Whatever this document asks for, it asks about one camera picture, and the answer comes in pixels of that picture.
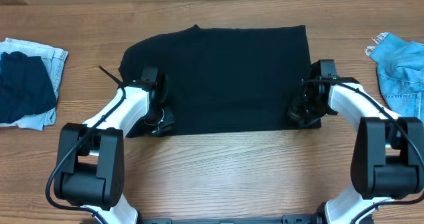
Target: black cable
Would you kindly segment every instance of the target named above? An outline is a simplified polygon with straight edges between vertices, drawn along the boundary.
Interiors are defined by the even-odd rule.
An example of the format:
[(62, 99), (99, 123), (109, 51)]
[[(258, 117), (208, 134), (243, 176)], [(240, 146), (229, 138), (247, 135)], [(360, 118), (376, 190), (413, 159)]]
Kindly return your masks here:
[[(318, 82), (318, 83), (324, 83), (324, 84), (339, 85), (341, 87), (347, 88), (349, 90), (352, 90), (352, 91), (360, 94), (362, 97), (367, 99), (371, 104), (373, 104), (373, 106), (375, 106), (375, 108), (377, 108), (380, 113), (382, 113), (384, 116), (386, 116), (388, 118), (388, 120), (396, 126), (398, 131), (403, 135), (404, 139), (406, 139), (408, 144), (411, 146), (414, 153), (416, 153), (416, 155), (418, 156), (418, 159), (420, 161), (420, 165), (422, 166), (422, 168), (424, 168), (423, 157), (421, 156), (421, 153), (418, 151), (418, 148), (413, 143), (413, 141), (411, 140), (409, 135), (406, 133), (406, 131), (399, 125), (399, 123), (395, 119), (393, 119), (393, 117), (391, 115), (389, 115), (386, 112), (384, 107), (380, 107), (380, 105), (376, 101), (374, 101), (374, 99), (372, 99), (368, 94), (360, 91), (358, 88), (353, 88), (353, 87), (350, 87), (349, 85), (346, 85), (342, 82), (338, 82), (338, 81), (334, 81), (334, 80), (306, 80), (306, 81), (302, 81), (302, 82), (303, 83)], [(373, 209), (377, 209), (378, 207), (380, 207), (382, 205), (412, 205), (412, 204), (419, 203), (420, 201), (423, 201), (423, 200), (424, 200), (424, 192), (417, 199), (410, 200), (410, 201), (382, 201), (380, 203), (374, 203), (370, 207), (367, 207), (366, 209), (362, 210), (358, 215), (356, 215), (352, 219), (352, 221), (350, 223), (355, 224), (363, 215), (366, 215), (369, 211), (372, 211)]]
[(106, 118), (108, 118), (108, 116), (110, 116), (121, 104), (122, 102), (124, 102), (124, 100), (126, 99), (126, 92), (125, 89), (123, 87), (120, 87), (120, 89), (122, 90), (122, 96), (121, 99), (118, 101), (118, 103), (116, 103), (116, 105), (114, 105), (106, 114), (102, 115), (100, 120), (98, 120), (98, 122), (96, 122), (92, 127), (88, 128), (87, 132), (77, 141), (77, 143), (65, 154), (65, 156), (63, 157), (63, 159), (58, 163), (58, 165), (56, 165), (56, 167), (53, 169), (52, 173), (50, 174), (50, 177), (48, 178), (47, 184), (46, 184), (46, 199), (48, 201), (48, 203), (50, 203), (50, 205), (52, 205), (53, 207), (56, 207), (58, 209), (63, 209), (63, 210), (70, 210), (70, 211), (87, 211), (90, 212), (92, 214), (93, 217), (98, 218), (98, 220), (102, 223), (102, 224), (107, 224), (106, 220), (104, 220), (104, 218), (98, 214), (97, 211), (88, 208), (88, 207), (72, 207), (72, 206), (67, 206), (67, 205), (61, 205), (59, 203), (56, 203), (52, 197), (50, 196), (50, 188), (52, 186), (53, 183), (53, 179), (56, 176), (57, 172), (62, 168), (62, 166), (64, 165), (66, 159), (69, 158), (69, 156), (71, 155), (71, 153), (77, 149), (80, 148), (80, 146), (84, 143), (85, 140), (87, 140), (96, 130), (96, 128), (106, 120)]

